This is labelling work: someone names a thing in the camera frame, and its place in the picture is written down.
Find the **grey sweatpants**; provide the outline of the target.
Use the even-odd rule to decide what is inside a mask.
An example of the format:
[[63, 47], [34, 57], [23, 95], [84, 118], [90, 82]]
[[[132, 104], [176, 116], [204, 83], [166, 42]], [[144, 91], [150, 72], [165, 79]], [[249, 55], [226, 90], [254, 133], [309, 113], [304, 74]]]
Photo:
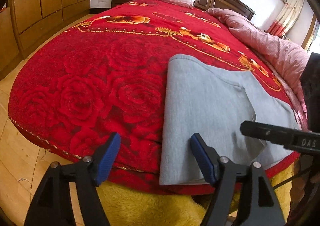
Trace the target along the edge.
[[190, 149], [198, 133], [236, 164], [270, 168], [290, 154], [280, 145], [243, 136], [243, 121], [298, 128], [292, 107], [269, 95], [249, 71], [228, 71], [178, 54], [168, 63], [159, 183], [202, 184]]

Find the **wooden wardrobe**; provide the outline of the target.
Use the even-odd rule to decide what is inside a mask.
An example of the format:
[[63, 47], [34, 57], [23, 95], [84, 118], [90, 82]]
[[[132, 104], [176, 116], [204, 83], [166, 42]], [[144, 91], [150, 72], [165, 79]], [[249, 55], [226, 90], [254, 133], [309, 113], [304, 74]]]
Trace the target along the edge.
[[1, 78], [89, 8], [90, 0], [1, 0]]

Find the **window with wooden frame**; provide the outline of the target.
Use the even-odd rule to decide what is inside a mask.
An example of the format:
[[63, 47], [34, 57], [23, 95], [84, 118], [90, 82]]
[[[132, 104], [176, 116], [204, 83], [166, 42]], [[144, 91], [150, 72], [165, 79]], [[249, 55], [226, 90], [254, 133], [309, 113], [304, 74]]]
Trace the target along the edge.
[[319, 30], [319, 21], [318, 21], [316, 15], [313, 15], [309, 29], [308, 29], [307, 34], [304, 38], [304, 41], [301, 45], [301, 47], [305, 51], [308, 51], [310, 49], [313, 41], [316, 39], [318, 30]]

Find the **red rose blanket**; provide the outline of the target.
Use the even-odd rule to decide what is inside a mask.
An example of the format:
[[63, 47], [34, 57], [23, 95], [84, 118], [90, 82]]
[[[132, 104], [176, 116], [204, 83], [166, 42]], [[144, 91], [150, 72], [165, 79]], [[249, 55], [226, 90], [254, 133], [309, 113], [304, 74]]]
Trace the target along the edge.
[[[77, 162], [117, 132], [121, 147], [109, 181], [162, 195], [202, 195], [202, 184], [161, 185], [168, 63], [178, 54], [228, 71], [249, 71], [288, 103], [269, 67], [217, 18], [156, 0], [134, 0], [67, 29], [16, 77], [9, 119], [32, 143]], [[287, 168], [290, 154], [267, 169]]]

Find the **yellow fluffy blanket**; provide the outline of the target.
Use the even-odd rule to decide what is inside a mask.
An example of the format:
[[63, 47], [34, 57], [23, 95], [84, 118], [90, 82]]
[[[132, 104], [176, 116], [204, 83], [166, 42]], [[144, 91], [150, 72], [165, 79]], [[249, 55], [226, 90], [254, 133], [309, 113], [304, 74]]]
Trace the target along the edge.
[[97, 193], [110, 225], [200, 225], [213, 197], [154, 195], [110, 182]]

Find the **pink checked quilt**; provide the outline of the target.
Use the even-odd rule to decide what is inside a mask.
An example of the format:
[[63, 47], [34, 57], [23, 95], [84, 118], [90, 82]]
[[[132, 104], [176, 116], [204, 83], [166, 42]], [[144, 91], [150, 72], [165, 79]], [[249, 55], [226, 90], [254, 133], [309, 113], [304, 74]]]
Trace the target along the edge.
[[226, 24], [229, 31], [242, 43], [255, 50], [274, 71], [296, 112], [302, 130], [308, 130], [308, 115], [300, 77], [310, 53], [294, 42], [265, 33], [243, 15], [230, 10], [210, 8], [206, 13]]

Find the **cream and red curtain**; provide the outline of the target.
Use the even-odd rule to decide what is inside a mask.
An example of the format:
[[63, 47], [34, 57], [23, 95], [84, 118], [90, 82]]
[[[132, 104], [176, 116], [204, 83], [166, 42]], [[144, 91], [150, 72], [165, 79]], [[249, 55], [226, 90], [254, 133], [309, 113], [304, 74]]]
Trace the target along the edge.
[[287, 0], [284, 7], [266, 32], [278, 37], [286, 35], [297, 21], [302, 11], [303, 4], [304, 0]]

